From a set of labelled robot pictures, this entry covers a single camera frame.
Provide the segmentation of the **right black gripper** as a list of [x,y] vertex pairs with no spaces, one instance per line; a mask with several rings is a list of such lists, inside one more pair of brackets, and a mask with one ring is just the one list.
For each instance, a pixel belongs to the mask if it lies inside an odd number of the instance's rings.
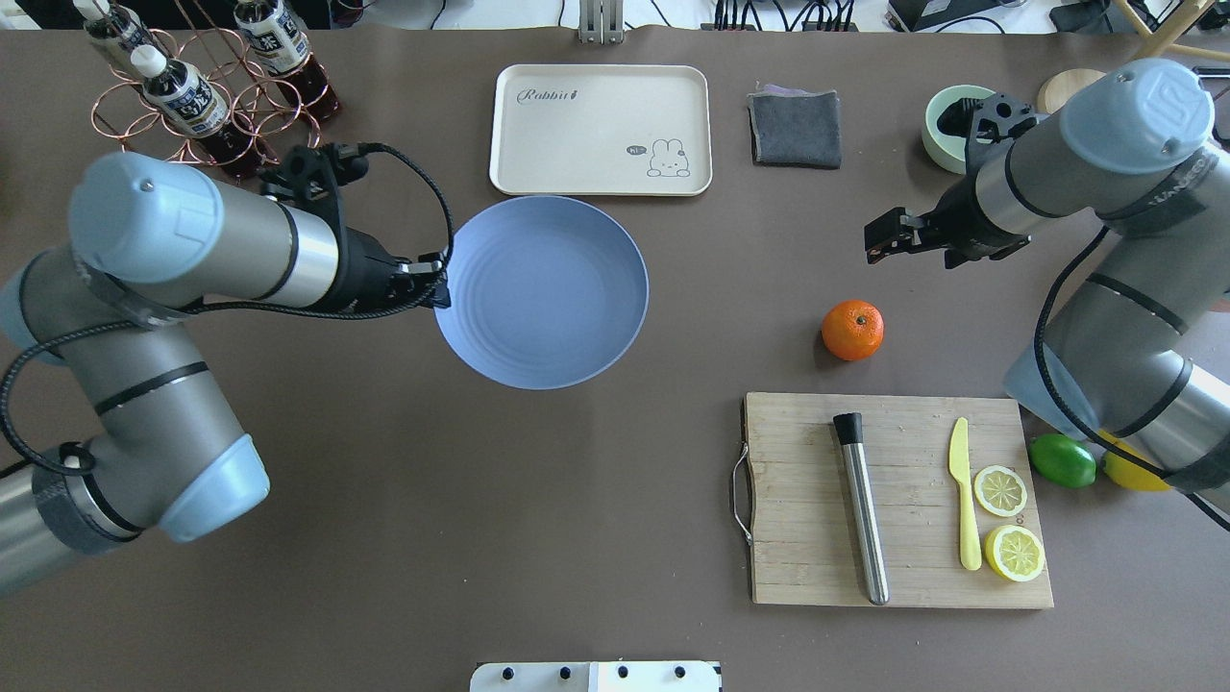
[[1009,234],[998,227],[982,210],[975,195],[975,179],[946,191],[937,206],[918,215],[897,206],[867,222],[863,227],[866,263],[875,264],[892,254],[927,253],[943,250],[947,270],[970,262],[990,258],[1002,261],[1025,248],[1028,234]]

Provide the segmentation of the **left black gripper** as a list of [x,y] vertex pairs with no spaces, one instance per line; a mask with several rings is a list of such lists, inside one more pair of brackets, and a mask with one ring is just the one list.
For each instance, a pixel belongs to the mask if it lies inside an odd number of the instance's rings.
[[426,309],[451,307],[448,256],[396,258],[369,234],[347,229],[342,234],[332,286],[332,310],[374,312],[411,304]]

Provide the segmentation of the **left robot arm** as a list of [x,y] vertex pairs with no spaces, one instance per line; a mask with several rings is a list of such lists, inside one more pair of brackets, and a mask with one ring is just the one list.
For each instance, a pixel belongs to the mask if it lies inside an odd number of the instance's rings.
[[[260,310],[378,320],[446,309],[449,238],[417,258],[348,227],[341,194],[383,143],[296,146],[260,170],[260,192],[199,168],[111,152],[73,192],[70,240],[36,254],[2,288],[2,592],[149,529],[176,542],[210,533],[271,490],[255,441],[184,328],[205,312]],[[102,431],[37,451],[12,422],[18,372],[69,368]]]

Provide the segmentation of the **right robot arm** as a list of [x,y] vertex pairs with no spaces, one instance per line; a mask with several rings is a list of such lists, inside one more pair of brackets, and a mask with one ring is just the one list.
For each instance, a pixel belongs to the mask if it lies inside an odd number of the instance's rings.
[[963,107],[966,176],[935,210],[865,229],[868,263],[943,250],[1005,259],[1092,210],[1116,248],[1046,309],[1006,374],[1011,398],[1076,439],[1107,433],[1203,509],[1228,509],[1228,383],[1173,347],[1228,297],[1228,152],[1216,104],[1178,61],[1138,59],[1050,116],[996,93]]

